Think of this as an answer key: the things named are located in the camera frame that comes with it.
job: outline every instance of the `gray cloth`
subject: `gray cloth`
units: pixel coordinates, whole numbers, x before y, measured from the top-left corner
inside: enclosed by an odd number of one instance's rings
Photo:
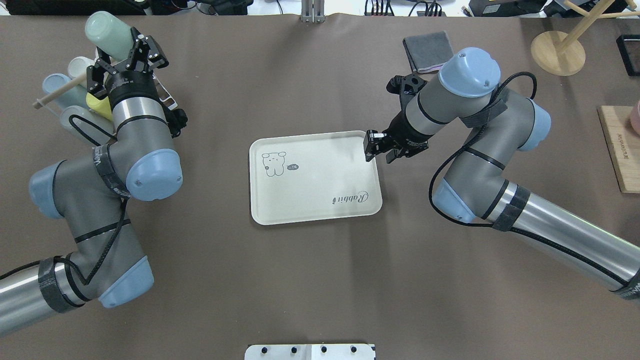
[[[436,70],[453,56],[446,31],[406,37],[402,43],[411,69],[420,74]]]

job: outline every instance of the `white tray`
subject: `white tray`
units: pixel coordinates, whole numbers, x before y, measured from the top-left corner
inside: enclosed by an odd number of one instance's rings
[[[249,148],[251,215],[261,225],[373,215],[382,207],[363,131],[256,140]]]

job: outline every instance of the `light green cup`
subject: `light green cup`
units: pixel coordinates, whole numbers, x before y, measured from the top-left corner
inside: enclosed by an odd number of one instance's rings
[[[126,59],[133,47],[131,27],[108,12],[89,16],[84,33],[97,47],[118,61]]]

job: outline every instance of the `metal bracket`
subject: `metal bracket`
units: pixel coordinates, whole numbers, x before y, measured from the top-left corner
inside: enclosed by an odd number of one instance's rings
[[[251,345],[244,360],[376,360],[374,344]]]
[[[302,0],[302,22],[324,22],[324,0]]]

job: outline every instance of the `wooden stick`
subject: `wooden stick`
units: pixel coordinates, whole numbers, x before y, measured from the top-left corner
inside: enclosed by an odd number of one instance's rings
[[[564,4],[570,7],[572,10],[575,10],[575,12],[579,13],[582,16],[589,15],[588,11],[570,2],[569,0],[566,0]],[[612,19],[620,16],[636,16],[636,15],[640,15],[640,12],[603,13],[602,15],[598,16],[598,19]]]
[[[569,35],[562,40],[562,42],[557,47],[558,54],[563,54],[569,45],[571,45],[574,41],[578,40],[578,38],[589,28],[598,17],[604,13],[611,4],[613,4],[615,0],[600,0],[596,6],[576,25],[576,27],[571,30]]]
[[[625,13],[604,13],[598,17],[598,19],[611,19],[620,16],[638,16],[640,12],[625,12]]]
[[[576,4],[572,3],[569,0],[564,0],[564,4],[568,7],[570,7],[573,11],[579,13],[582,16],[587,16],[589,15],[589,12],[579,6],[577,6]]]
[[[57,99],[60,95],[71,90],[71,88],[73,88],[74,86],[80,85],[85,80],[86,80],[86,73],[76,78],[73,78],[71,81],[59,87],[58,89],[56,89],[56,91],[52,92],[51,94],[46,95],[41,99],[36,99],[36,102],[33,103],[33,107],[35,109],[40,109],[42,106],[49,104],[51,101]]]

